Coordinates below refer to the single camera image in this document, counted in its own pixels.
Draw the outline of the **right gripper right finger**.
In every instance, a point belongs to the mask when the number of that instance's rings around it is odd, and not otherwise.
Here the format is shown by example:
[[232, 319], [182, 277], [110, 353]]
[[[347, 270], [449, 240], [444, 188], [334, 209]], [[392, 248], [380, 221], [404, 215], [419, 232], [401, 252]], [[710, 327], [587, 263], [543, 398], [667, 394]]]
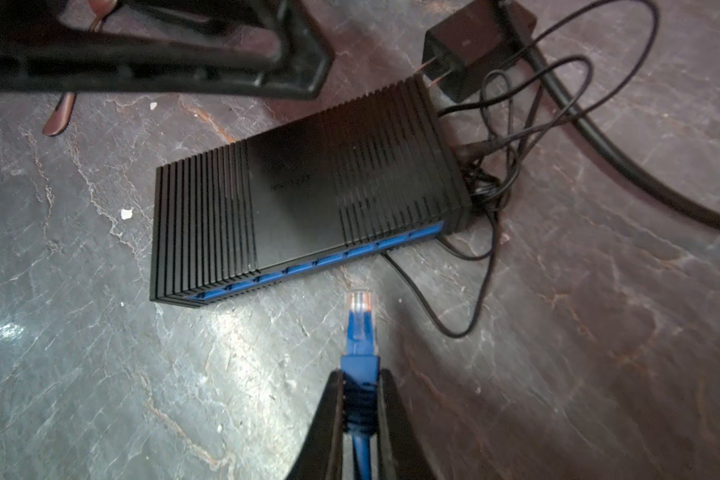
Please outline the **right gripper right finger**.
[[377, 448], [380, 479], [435, 479], [418, 441], [392, 372], [381, 369], [377, 387]]

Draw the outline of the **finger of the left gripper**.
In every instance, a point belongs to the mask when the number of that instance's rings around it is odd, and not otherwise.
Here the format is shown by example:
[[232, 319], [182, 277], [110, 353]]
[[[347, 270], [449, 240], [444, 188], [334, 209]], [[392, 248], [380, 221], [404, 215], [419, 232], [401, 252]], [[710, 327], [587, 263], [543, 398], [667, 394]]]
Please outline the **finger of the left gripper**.
[[0, 92], [187, 92], [311, 100], [334, 54], [299, 1], [157, 1], [155, 7], [272, 33], [256, 55], [173, 39], [94, 33], [46, 1], [0, 1]]

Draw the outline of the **black ribbed network switch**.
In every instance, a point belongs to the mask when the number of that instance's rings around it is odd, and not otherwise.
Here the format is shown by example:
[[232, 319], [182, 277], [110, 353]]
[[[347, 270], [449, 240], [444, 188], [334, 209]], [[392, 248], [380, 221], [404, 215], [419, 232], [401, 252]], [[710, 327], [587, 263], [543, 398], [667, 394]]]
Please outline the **black ribbed network switch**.
[[149, 296], [210, 305], [459, 231], [471, 207], [413, 76], [160, 166]]

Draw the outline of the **black power adapter with cable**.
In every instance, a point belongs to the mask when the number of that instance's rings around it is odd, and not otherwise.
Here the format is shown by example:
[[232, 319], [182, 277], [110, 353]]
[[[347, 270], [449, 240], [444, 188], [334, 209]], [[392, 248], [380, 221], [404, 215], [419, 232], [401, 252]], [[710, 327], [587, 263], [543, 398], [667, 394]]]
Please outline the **black power adapter with cable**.
[[[609, 102], [620, 93], [644, 66], [656, 42], [661, 14], [655, 1], [642, 1], [651, 17], [650, 30], [640, 55], [623, 80], [601, 99], [587, 107], [578, 101], [594, 80], [594, 63], [586, 55], [568, 55], [545, 66], [531, 61], [531, 56], [541, 53], [538, 44], [546, 37], [562, 29], [587, 13], [606, 6], [606, 1], [593, 1], [567, 15], [548, 27], [542, 33], [529, 39], [510, 17], [509, 3], [499, 1], [497, 13], [506, 18], [500, 27], [510, 38], [510, 54], [498, 66], [481, 77], [478, 87], [479, 99], [446, 107], [438, 112], [440, 117], [464, 111], [477, 111], [487, 131], [486, 140], [477, 144], [478, 152], [470, 154], [466, 161], [465, 178], [473, 194], [473, 207], [491, 226], [489, 249], [482, 254], [468, 254], [457, 249], [450, 241], [439, 238], [437, 242], [453, 257], [465, 262], [485, 260], [487, 268], [478, 290], [471, 318], [466, 328], [455, 331], [447, 327], [434, 311], [414, 280], [387, 253], [381, 257], [410, 288], [420, 307], [435, 328], [449, 339], [460, 340], [474, 331], [481, 315], [483, 302], [488, 292], [497, 263], [500, 248], [501, 215], [512, 197], [512, 188], [521, 173], [523, 163], [531, 150], [552, 129], [585, 120], [587, 115]], [[563, 96], [563, 105], [552, 113], [544, 123], [536, 121], [542, 100], [551, 96], [552, 90], [544, 85], [546, 79], [555, 80], [556, 71], [567, 64], [580, 63], [584, 68], [584, 79], [574, 94]]]

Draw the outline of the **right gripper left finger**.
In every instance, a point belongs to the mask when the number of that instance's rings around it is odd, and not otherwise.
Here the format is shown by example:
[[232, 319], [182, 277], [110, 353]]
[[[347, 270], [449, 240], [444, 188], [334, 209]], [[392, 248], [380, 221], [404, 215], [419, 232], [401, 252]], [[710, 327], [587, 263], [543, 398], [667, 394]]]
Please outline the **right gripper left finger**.
[[300, 452], [286, 479], [342, 478], [344, 434], [344, 375], [332, 371]]

